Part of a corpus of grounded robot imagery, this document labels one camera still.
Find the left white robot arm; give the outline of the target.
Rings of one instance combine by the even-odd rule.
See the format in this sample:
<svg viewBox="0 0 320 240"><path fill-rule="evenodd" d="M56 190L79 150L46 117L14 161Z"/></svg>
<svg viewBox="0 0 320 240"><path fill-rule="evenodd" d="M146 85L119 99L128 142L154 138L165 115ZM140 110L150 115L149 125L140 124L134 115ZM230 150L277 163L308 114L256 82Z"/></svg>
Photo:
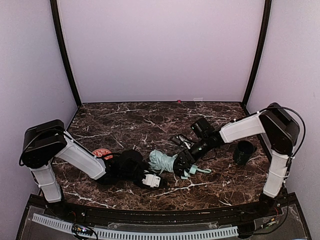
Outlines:
<svg viewBox="0 0 320 240"><path fill-rule="evenodd" d="M51 166L54 158L73 165L101 185L115 185L125 180L151 191L167 185L165 179L151 171L138 151L130 149L96 156L65 130L61 120L55 119L25 131L19 158L19 165L30 169L50 204L63 199L63 192Z"/></svg>

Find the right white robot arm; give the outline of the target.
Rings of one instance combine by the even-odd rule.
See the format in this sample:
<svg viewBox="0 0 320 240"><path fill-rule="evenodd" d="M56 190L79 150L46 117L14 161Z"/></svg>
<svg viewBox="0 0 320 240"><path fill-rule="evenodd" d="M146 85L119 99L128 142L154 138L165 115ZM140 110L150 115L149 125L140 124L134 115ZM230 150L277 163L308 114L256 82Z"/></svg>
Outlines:
<svg viewBox="0 0 320 240"><path fill-rule="evenodd" d="M267 108L234 119L218 129L204 117L198 119L191 129L200 141L177 155L173 162L174 173L183 176L198 159L215 148L264 134L270 144L271 163L262 193L274 199L288 178L292 161L302 146L297 143L301 127L290 115L291 112L296 113L274 102Z"/></svg>

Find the mint green folding umbrella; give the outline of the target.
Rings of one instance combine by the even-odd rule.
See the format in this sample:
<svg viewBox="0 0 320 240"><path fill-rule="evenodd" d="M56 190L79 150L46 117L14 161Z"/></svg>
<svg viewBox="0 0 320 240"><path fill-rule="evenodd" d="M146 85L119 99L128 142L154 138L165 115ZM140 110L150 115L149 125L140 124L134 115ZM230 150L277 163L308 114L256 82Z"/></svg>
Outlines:
<svg viewBox="0 0 320 240"><path fill-rule="evenodd" d="M151 170L158 172L160 175L163 172L169 172L174 173L173 171L173 163L176 159L178 154L175 154L173 156L168 156L165 153L162 153L158 150L153 150L149 154L149 167ZM187 171L184 171L184 176L178 176L181 179L185 180L191 177L191 175L194 175L196 172L204 173L204 174L210 174L212 172L211 169L205 168L201 169L197 165L193 164Z"/></svg>

